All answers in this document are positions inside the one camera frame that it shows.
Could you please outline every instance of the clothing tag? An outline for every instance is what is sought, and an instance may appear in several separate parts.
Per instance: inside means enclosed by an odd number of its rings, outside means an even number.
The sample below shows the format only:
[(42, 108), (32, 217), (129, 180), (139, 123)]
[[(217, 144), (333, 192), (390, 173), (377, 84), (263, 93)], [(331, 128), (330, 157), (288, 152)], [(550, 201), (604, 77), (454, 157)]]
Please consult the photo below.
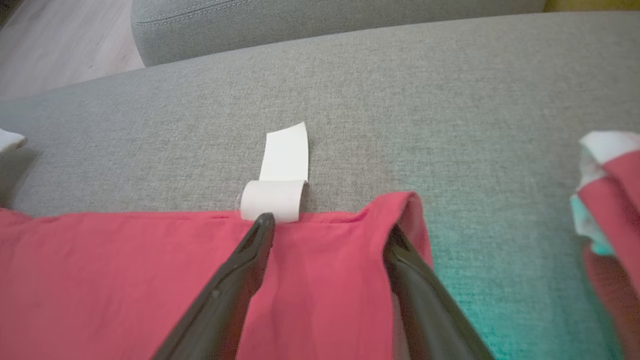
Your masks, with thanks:
[(273, 213), (276, 222), (300, 217), (300, 198), (308, 180), (309, 148), (305, 123), (267, 134), (259, 181), (250, 181), (240, 201), (240, 214), (255, 220)]
[(276, 222), (298, 221), (300, 196), (304, 180), (249, 181), (242, 192), (240, 213), (245, 220), (255, 220), (263, 213), (273, 213)]
[(309, 146), (304, 122), (267, 134), (260, 181), (308, 181)]

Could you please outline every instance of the seam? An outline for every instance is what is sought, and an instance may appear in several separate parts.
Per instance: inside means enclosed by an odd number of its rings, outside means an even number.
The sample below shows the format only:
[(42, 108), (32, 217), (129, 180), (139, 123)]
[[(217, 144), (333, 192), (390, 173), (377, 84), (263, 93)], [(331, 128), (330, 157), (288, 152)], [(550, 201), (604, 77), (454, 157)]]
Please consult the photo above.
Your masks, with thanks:
[(167, 16), (175, 15), (175, 14), (177, 14), (177, 13), (185, 12), (185, 11), (188, 11), (188, 10), (191, 10), (191, 9), (199, 8), (199, 7), (201, 7), (201, 6), (205, 6), (205, 5), (208, 5), (208, 4), (217, 3), (218, 1), (221, 1), (221, 0), (208, 1), (208, 2), (206, 2), (206, 3), (204, 3), (204, 4), (200, 4), (200, 5), (192, 6), (192, 7), (190, 7), (190, 8), (186, 8), (186, 9), (178, 10), (178, 11), (176, 11), (176, 12), (172, 12), (172, 13), (166, 13), (166, 14), (164, 14), (164, 15), (160, 15), (160, 16), (148, 17), (148, 18), (146, 18), (146, 19), (139, 19), (139, 18), (136, 18), (136, 17), (133, 17), (133, 16), (132, 16), (131, 18), (132, 18), (132, 19), (134, 19), (134, 20), (140, 21), (140, 22), (147, 22), (147, 21), (151, 21), (151, 20), (154, 20), (154, 19), (160, 19), (161, 17), (167, 17)]
[(153, 27), (153, 26), (160, 26), (160, 25), (165, 25), (165, 24), (171, 24), (172, 22), (176, 22), (176, 21), (182, 21), (182, 20), (190, 19), (190, 18), (195, 17), (195, 16), (200, 16), (200, 15), (204, 15), (204, 14), (206, 14), (206, 13), (215, 12), (215, 11), (222, 10), (222, 9), (226, 9), (226, 8), (230, 8), (230, 7), (233, 7), (233, 6), (238, 6), (238, 5), (242, 5), (242, 4), (250, 3), (250, 2), (252, 2), (252, 1), (253, 1), (253, 0), (245, 0), (245, 1), (243, 1), (242, 3), (237, 3), (237, 4), (231, 4), (231, 5), (222, 6), (221, 8), (215, 8), (215, 9), (213, 9), (213, 10), (209, 10), (209, 11), (202, 12), (202, 13), (196, 13), (196, 14), (193, 14), (193, 15), (190, 15), (190, 16), (187, 16), (187, 17), (181, 17), (181, 18), (179, 18), (179, 19), (175, 19), (175, 20), (171, 20), (171, 21), (160, 22), (159, 24), (153, 24), (153, 25), (140, 25), (140, 24), (138, 24), (138, 23), (135, 23), (135, 22), (134, 22), (134, 23), (133, 23), (133, 25), (134, 25), (134, 26), (136, 26), (136, 27), (138, 27), (138, 28), (151, 28), (151, 27)]

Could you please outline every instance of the gray sofa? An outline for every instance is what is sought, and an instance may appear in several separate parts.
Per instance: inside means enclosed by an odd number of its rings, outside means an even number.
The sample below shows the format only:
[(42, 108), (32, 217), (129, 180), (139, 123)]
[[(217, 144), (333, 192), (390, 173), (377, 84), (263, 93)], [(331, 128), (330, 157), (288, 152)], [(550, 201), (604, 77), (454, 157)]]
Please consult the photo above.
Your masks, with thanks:
[(640, 132), (640, 13), (339, 33), (0, 103), (0, 127), (29, 137), (0, 158), (0, 201), (36, 217), (232, 209), (265, 134), (300, 121), (303, 209), (418, 192), (436, 273), (496, 358), (619, 358), (568, 198), (582, 135)]
[(134, 0), (146, 66), (243, 47), (421, 22), (541, 12), (545, 0)]

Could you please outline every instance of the gray fabric upholstery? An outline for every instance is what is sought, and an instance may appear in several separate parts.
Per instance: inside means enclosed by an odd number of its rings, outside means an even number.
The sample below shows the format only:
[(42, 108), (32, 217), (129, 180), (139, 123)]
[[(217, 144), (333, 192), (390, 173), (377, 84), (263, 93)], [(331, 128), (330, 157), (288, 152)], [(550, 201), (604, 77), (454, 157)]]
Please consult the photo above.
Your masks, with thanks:
[(578, 139), (640, 131), (640, 13), (457, 20), (160, 65), (0, 104), (35, 216), (233, 209), (265, 134), (310, 137), (309, 211), (422, 197), (436, 272), (499, 359), (610, 359), (568, 198)]
[(134, 0), (146, 66), (383, 26), (541, 12), (545, 0)]

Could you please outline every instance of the red fabric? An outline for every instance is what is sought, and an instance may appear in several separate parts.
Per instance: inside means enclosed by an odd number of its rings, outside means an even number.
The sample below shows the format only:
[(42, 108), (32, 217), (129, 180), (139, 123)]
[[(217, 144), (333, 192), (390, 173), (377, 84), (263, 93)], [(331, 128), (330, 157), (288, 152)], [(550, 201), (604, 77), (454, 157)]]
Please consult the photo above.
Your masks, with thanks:
[(612, 314), (625, 359), (640, 359), (640, 151), (602, 166), (609, 176), (578, 191), (617, 259), (585, 250), (587, 274)]
[[(238, 359), (391, 359), (382, 249), (398, 222), (431, 264), (420, 200), (278, 224)], [(251, 226), (232, 212), (0, 210), (0, 359), (148, 359)]]

